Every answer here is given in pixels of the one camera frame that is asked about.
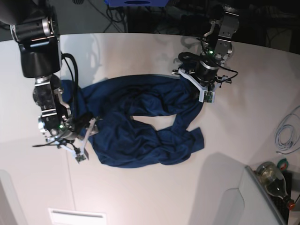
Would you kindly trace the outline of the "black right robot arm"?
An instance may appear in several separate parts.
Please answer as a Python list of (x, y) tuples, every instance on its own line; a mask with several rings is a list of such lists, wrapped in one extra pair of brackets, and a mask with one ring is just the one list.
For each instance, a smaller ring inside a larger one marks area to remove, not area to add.
[[(33, 99), (41, 109), (39, 124), (46, 144), (73, 143), (93, 118), (90, 112), (79, 114), (79, 73), (73, 55), (60, 50), (60, 34), (55, 8), (47, 1), (2, 0), (0, 20), (10, 26), (13, 40), (18, 44), (23, 76), (35, 79)], [(61, 80), (55, 75), (63, 60), (70, 59), (71, 97), (63, 100)]]

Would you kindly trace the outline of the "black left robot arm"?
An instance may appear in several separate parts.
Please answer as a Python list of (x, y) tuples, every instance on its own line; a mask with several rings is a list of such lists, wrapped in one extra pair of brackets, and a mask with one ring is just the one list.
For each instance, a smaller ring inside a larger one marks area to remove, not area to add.
[(225, 67), (233, 53), (232, 37), (239, 28), (239, 14), (229, 5), (216, 5), (209, 14), (205, 32), (198, 39), (199, 55), (182, 52), (178, 55), (182, 68), (201, 86), (212, 90), (215, 84), (231, 83), (239, 72)]

